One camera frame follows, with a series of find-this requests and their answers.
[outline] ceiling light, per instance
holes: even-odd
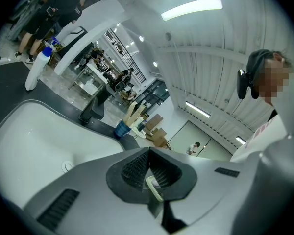
[[[199,113],[202,113],[205,117],[210,118],[210,115],[206,112],[204,112],[203,110],[199,109],[198,107],[196,107],[195,105],[186,102],[186,105],[188,105],[189,107],[193,108],[194,110],[198,111]]]
[[[237,140],[238,142],[240,142],[241,144],[245,144],[245,143],[246,143],[246,141],[243,140],[243,139],[241,139],[240,137],[236,137],[236,140]]]
[[[197,0],[189,2],[161,14],[164,21],[176,18],[185,14],[203,10],[221,10],[223,8],[221,0]]]

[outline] corrugated ceiling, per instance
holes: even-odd
[[[239,100],[236,80],[237,71],[246,69],[248,55],[258,49],[284,51],[294,62],[293,29],[271,0],[221,0],[222,10],[168,21],[161,13],[195,0],[119,1],[152,49],[175,107],[194,124],[208,126],[217,134],[216,141],[227,142],[224,147],[233,152],[240,147],[237,136],[247,140],[268,120],[273,108],[250,93]],[[172,35],[170,41],[166,32]],[[187,107],[186,100],[211,118]]]

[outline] sneaker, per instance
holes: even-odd
[[[21,55],[18,55],[18,54],[19,54],[18,51],[14,53],[14,59],[16,61],[19,61],[21,59]]]
[[[27,63],[27,64],[33,64],[34,62],[35,62],[35,60],[34,60],[33,58],[29,58],[29,57],[28,57],[28,58],[26,59],[26,63]]]

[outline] floor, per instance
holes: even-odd
[[[15,60],[13,59],[13,54],[17,51],[19,43],[7,39],[10,27],[10,24],[6,24],[2,28],[0,33],[0,56],[2,58],[8,58],[6,62],[0,62],[0,65],[4,63],[15,62]],[[26,58],[27,55],[23,54],[21,57],[21,61],[25,63]],[[25,65],[29,69],[31,69],[32,65],[26,63]],[[77,73],[78,72],[74,70],[74,66],[70,66],[61,76],[59,76],[54,73],[53,69],[50,66],[46,65],[44,71],[40,76],[40,80],[60,97],[65,99],[76,108],[82,110],[90,99],[89,95],[76,85],[68,89],[72,84],[75,76],[77,76]],[[112,102],[112,100],[108,100],[105,102],[104,110],[104,118],[101,121],[112,127],[115,127],[117,122],[122,119],[126,113],[124,107],[120,107],[118,103]],[[154,146],[152,142],[142,139],[140,137],[136,138],[136,142],[140,147]]]

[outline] black shorts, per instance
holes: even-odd
[[[54,19],[46,11],[39,9],[24,27],[24,30],[35,35],[35,38],[40,40],[48,34],[55,23]]]

